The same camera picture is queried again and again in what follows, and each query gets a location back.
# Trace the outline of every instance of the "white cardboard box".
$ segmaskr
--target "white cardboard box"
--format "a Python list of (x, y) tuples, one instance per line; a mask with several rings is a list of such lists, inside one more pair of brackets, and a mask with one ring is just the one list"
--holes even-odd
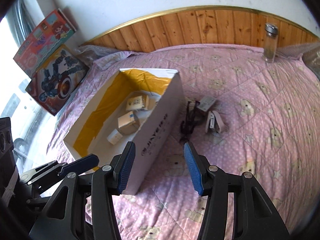
[[(138, 131), (123, 135), (112, 145), (107, 137), (118, 128), (118, 117), (126, 113), (127, 99), (137, 93), (149, 95), (150, 110), (136, 112), (140, 120)], [(93, 153), (99, 157), (99, 167), (102, 167), (121, 154), (128, 141), (133, 141), (136, 157), (123, 194), (135, 195), (184, 104), (177, 70), (120, 69), (90, 100), (64, 143), (76, 160)]]

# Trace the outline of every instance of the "glass bottle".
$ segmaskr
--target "glass bottle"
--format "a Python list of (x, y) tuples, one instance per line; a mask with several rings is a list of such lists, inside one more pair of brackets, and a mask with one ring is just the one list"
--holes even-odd
[(278, 42), (278, 27), (274, 24), (266, 23), (265, 30), (263, 59), (268, 63), (273, 63)]

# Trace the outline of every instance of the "pink quilt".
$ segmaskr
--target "pink quilt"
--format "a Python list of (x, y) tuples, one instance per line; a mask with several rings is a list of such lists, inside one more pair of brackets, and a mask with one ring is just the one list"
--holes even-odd
[[(225, 172), (250, 171), (290, 230), (309, 208), (320, 185), (320, 83), (302, 60), (276, 58), (266, 64), (262, 49), (236, 45), (187, 45), (130, 56), (107, 69), (93, 65), (67, 107), (48, 146), (48, 158), (73, 159), (63, 138), (88, 101), (119, 68), (167, 68), (180, 72), (185, 96), (217, 97), (214, 105), (228, 125), (223, 134), (196, 127), (196, 150)], [(180, 113), (163, 149), (136, 196), (115, 196), (123, 240), (197, 239), (206, 198), (194, 191), (179, 144)], [(90, 202), (87, 205), (90, 220)], [(226, 239), (231, 238), (229, 196)]]

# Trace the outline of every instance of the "wooden headboard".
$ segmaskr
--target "wooden headboard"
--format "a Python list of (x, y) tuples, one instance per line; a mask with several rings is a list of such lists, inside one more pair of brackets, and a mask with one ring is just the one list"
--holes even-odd
[(279, 47), (318, 41), (302, 26), (273, 14), (241, 7), (196, 6), (137, 18), (85, 44), (142, 52), (196, 43), (263, 47), (266, 22), (278, 26)]

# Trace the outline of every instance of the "silver bottle cap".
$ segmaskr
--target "silver bottle cap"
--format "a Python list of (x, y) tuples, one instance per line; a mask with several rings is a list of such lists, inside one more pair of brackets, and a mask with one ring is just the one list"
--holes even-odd
[(275, 35), (278, 35), (278, 27), (271, 23), (266, 23), (266, 26), (264, 28), (268, 33), (272, 33)]

